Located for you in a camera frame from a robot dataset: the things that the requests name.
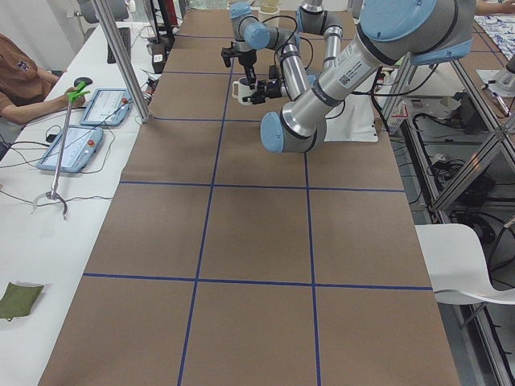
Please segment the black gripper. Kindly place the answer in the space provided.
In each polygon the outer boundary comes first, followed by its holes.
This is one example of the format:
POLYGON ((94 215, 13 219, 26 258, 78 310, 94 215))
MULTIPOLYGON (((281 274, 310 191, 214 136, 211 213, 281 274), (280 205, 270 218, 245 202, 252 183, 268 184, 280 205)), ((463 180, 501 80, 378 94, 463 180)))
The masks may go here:
POLYGON ((250 96, 242 97, 243 105, 259 105, 266 102, 266 98, 274 99, 287 97, 287 90, 285 84, 281 80, 259 80, 257 82, 257 89, 262 89, 261 93, 254 93, 250 96))
POLYGON ((237 53, 238 62, 242 67, 242 73, 245 75, 250 89, 255 89, 257 77, 254 71, 254 65, 257 63, 257 51, 239 51, 237 53))

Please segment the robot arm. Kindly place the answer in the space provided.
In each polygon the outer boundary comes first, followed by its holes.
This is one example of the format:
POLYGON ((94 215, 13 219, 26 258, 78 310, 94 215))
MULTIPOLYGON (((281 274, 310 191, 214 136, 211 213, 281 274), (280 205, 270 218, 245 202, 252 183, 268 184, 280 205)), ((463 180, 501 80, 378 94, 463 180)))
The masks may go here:
POLYGON ((295 26, 289 31, 271 25, 267 19, 258 20, 247 2, 236 2, 229 8, 234 40, 221 50, 225 66, 237 59, 245 70, 245 77, 233 83, 233 97, 242 105, 258 105, 266 99, 289 97, 296 100, 311 87, 315 77, 307 74, 299 52, 302 33, 319 35, 325 42, 323 66, 328 68, 340 52, 344 37, 343 23, 338 16, 323 8, 321 1, 304 1, 294 18, 295 26), (257 52, 270 49, 275 63, 269 69, 269 78, 259 80, 254 65, 257 52))
POLYGON ((267 113, 263 146, 274 153, 306 153, 325 137, 325 117, 379 67, 405 54, 414 65, 465 57, 472 47, 473 1, 366 1, 351 43, 310 88, 267 113))

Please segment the person's hand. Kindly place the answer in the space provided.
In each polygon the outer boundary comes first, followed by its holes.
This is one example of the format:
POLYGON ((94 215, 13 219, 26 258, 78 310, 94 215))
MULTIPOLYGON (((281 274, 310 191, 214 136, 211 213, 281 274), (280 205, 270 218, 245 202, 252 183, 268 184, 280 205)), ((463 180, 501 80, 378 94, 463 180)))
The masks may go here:
POLYGON ((85 103, 85 95, 87 93, 89 93, 89 91, 78 92, 75 88, 69 88, 62 96, 59 97, 60 106, 63 109, 66 109, 71 101, 73 108, 80 108, 85 103), (69 98, 70 94, 74 95, 72 100, 69 98))

